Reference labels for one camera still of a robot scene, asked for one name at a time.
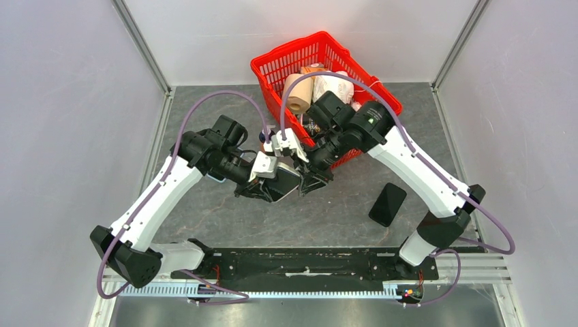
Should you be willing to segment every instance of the tape roll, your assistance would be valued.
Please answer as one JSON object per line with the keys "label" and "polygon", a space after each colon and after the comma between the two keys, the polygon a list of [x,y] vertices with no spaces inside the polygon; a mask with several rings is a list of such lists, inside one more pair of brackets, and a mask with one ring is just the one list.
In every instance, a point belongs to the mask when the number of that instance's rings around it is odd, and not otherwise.
{"label": "tape roll", "polygon": [[[303,76],[302,74],[291,74],[285,79],[285,87],[283,89],[283,95],[287,92],[287,88],[291,85],[297,78]],[[311,97],[313,95],[313,80],[311,78],[306,78],[299,82],[293,90],[289,97],[287,98],[287,108],[294,114],[304,114],[307,109],[311,106]]]}

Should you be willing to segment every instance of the black smartphone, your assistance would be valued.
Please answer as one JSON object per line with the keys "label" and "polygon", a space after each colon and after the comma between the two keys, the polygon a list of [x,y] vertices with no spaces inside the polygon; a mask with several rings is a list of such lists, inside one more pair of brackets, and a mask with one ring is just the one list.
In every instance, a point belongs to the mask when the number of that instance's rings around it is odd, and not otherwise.
{"label": "black smartphone", "polygon": [[369,218],[384,227],[389,227],[407,195],[403,189],[387,183],[369,211]]}

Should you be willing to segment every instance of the purple cable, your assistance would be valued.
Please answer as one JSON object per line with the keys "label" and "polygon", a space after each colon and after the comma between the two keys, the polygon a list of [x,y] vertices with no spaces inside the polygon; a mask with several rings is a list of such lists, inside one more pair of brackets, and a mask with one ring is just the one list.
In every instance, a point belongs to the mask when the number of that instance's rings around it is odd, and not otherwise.
{"label": "purple cable", "polygon": [[441,254],[444,253],[453,253],[455,255],[455,259],[457,260],[457,272],[455,274],[455,279],[453,280],[453,284],[450,286],[450,289],[444,293],[444,295],[440,296],[439,298],[434,298],[433,300],[429,300],[429,301],[425,301],[425,302],[421,302],[419,304],[410,304],[410,303],[406,303],[406,307],[423,307],[424,305],[432,305],[433,303],[436,303],[438,301],[441,301],[445,298],[447,298],[451,292],[453,292],[453,290],[455,289],[455,286],[457,285],[457,281],[459,280],[459,275],[461,274],[461,260],[459,259],[459,254],[456,252],[456,250],[452,250],[452,249],[445,249],[445,250],[441,250],[435,254],[430,255],[430,257],[432,258],[436,258]]}
{"label": "purple cable", "polygon": [[[130,224],[133,222],[133,220],[135,219],[137,214],[142,210],[143,207],[145,207],[147,202],[149,202],[149,200],[155,195],[155,193],[157,193],[158,189],[161,187],[161,183],[164,182],[167,179],[168,175],[170,174],[172,167],[174,166],[174,163],[177,160],[177,153],[179,153],[179,148],[181,147],[181,139],[183,137],[183,133],[185,132],[185,127],[187,125],[187,122],[189,121],[189,118],[191,117],[191,114],[195,110],[197,110],[197,108],[203,102],[207,101],[208,99],[211,99],[212,97],[215,97],[217,95],[226,95],[226,94],[237,95],[239,97],[242,97],[243,99],[246,99],[248,102],[250,102],[253,105],[253,107],[255,107],[255,109],[257,109],[257,112],[259,113],[259,117],[261,118],[261,123],[263,124],[263,130],[264,131],[268,130],[267,129],[267,122],[265,121],[265,116],[263,115],[263,111],[261,111],[261,108],[259,108],[259,105],[255,102],[255,100],[250,98],[248,95],[245,95],[245,94],[243,94],[241,92],[237,92],[237,91],[223,90],[223,91],[216,91],[216,92],[209,93],[209,94],[205,95],[204,97],[200,98],[189,109],[189,112],[187,113],[187,115],[183,119],[183,123],[181,124],[181,128],[179,130],[179,135],[177,135],[177,141],[174,144],[174,150],[172,152],[172,158],[170,160],[170,163],[168,164],[167,170],[161,176],[159,183],[157,183],[154,186],[154,188],[151,190],[151,192],[149,194],[147,194],[147,196],[144,198],[144,200],[134,209],[134,212],[130,214],[127,221],[125,222],[126,226],[130,226]],[[265,133],[265,142],[269,143],[269,133]],[[112,240],[112,242],[110,243],[108,248],[106,248],[106,251],[104,252],[104,255],[102,256],[102,261],[100,262],[100,266],[98,267],[98,274],[97,274],[97,278],[96,278],[96,290],[98,292],[98,295],[100,295],[102,298],[107,299],[107,300],[110,298],[114,298],[115,296],[118,296],[129,285],[128,282],[125,283],[124,285],[121,286],[121,288],[119,288],[116,292],[114,292],[112,294],[105,294],[104,290],[102,289],[102,275],[104,274],[104,269],[106,267],[106,263],[108,262],[108,258],[110,257],[110,254],[112,253],[112,250],[114,249],[115,245],[117,244],[117,242],[119,242],[119,240],[121,239],[121,237],[125,233],[125,230],[126,230],[125,228],[121,228],[121,230],[119,230],[118,234]]]}
{"label": "purple cable", "polygon": [[[493,247],[491,245],[482,243],[482,242],[478,242],[477,240],[470,240],[469,238],[462,238],[460,237],[459,240],[462,240],[464,242],[468,242],[474,245],[478,245],[481,247],[484,247],[486,249],[490,249],[492,251],[495,251],[497,253],[501,253],[501,254],[512,254],[514,253],[514,251],[516,251],[516,244],[514,243],[514,239],[512,238],[512,236],[510,235],[510,232],[508,232],[508,230],[506,229],[506,227],[504,225],[502,225],[502,223],[500,223],[498,221],[498,219],[496,217],[494,217],[489,211],[487,211],[485,208],[483,208],[480,204],[478,204],[477,202],[475,202],[474,200],[472,200],[469,196],[467,196],[466,194],[458,191],[457,187],[452,184],[452,182],[450,182],[442,173],[441,171],[439,171],[433,164],[431,164],[431,162],[429,162],[425,157],[423,157],[423,155],[421,155],[420,153],[416,153],[416,148],[413,145],[413,143],[410,142],[410,138],[408,133],[406,132],[406,129],[404,128],[404,126],[401,124],[401,121],[399,120],[399,118],[397,117],[397,115],[395,114],[395,112],[393,111],[393,109],[391,108],[391,106],[387,103],[387,101],[385,101],[384,98],[380,97],[379,94],[377,94],[377,92],[375,92],[374,90],[372,90],[370,87],[368,87],[367,85],[363,84],[362,82],[359,82],[358,80],[351,78],[349,76],[344,76],[344,75],[339,75],[337,73],[334,72],[313,72],[313,73],[309,73],[309,74],[305,74],[303,76],[300,76],[299,78],[297,78],[285,91],[285,93],[283,94],[282,97],[282,101],[281,101],[281,107],[280,108],[285,108],[286,110],[286,106],[287,106],[287,99],[289,98],[289,94],[291,94],[291,91],[293,90],[293,88],[302,80],[312,77],[312,76],[333,76],[333,77],[337,77],[337,78],[341,78],[342,80],[347,80],[355,85],[357,85],[358,87],[361,87],[363,90],[367,91],[369,94],[373,95],[374,98],[376,98],[382,105],[385,106],[385,108],[387,109],[387,111],[389,112],[391,118],[393,119],[393,121],[395,122],[395,126],[397,126],[397,128],[399,129],[399,133],[401,134],[401,138],[404,139],[404,142],[406,143],[406,145],[408,146],[408,148],[412,151],[412,153],[415,153],[415,156],[418,157],[421,162],[423,162],[423,164],[425,164],[437,177],[439,177],[444,183],[446,183],[446,185],[448,185],[448,187],[450,189],[452,189],[452,191],[454,193],[456,193],[457,195],[459,195],[461,198],[463,198],[466,202],[468,202],[469,204],[473,205],[474,208],[480,210],[480,212],[482,212],[486,217],[488,217],[488,219],[494,224],[496,225],[496,227],[498,227],[498,229],[504,234],[504,236],[506,237],[506,240],[508,240],[508,244],[510,245],[510,249],[508,250],[503,250],[503,249],[499,249],[497,247]],[[283,140],[286,140],[287,137],[285,136],[285,114],[284,112],[281,113],[279,115],[280,120],[279,120],[279,124],[281,125],[281,135],[283,137]]]}
{"label": "purple cable", "polygon": [[227,300],[227,301],[221,301],[221,302],[199,302],[198,303],[199,305],[202,305],[202,306],[205,306],[205,305],[232,305],[234,303],[243,303],[243,302],[247,302],[249,300],[249,296],[245,293],[229,290],[229,289],[226,289],[224,287],[220,287],[220,286],[217,286],[215,284],[211,284],[208,281],[204,280],[203,278],[195,275],[194,273],[192,273],[186,269],[181,269],[180,271],[181,271],[181,273],[183,273],[187,276],[195,278],[196,280],[198,280],[201,283],[204,283],[206,285],[211,286],[215,290],[219,290],[221,292],[227,292],[227,293],[231,293],[231,294],[235,294],[235,295],[239,295],[239,296],[243,297],[243,298],[236,298],[234,300]]}

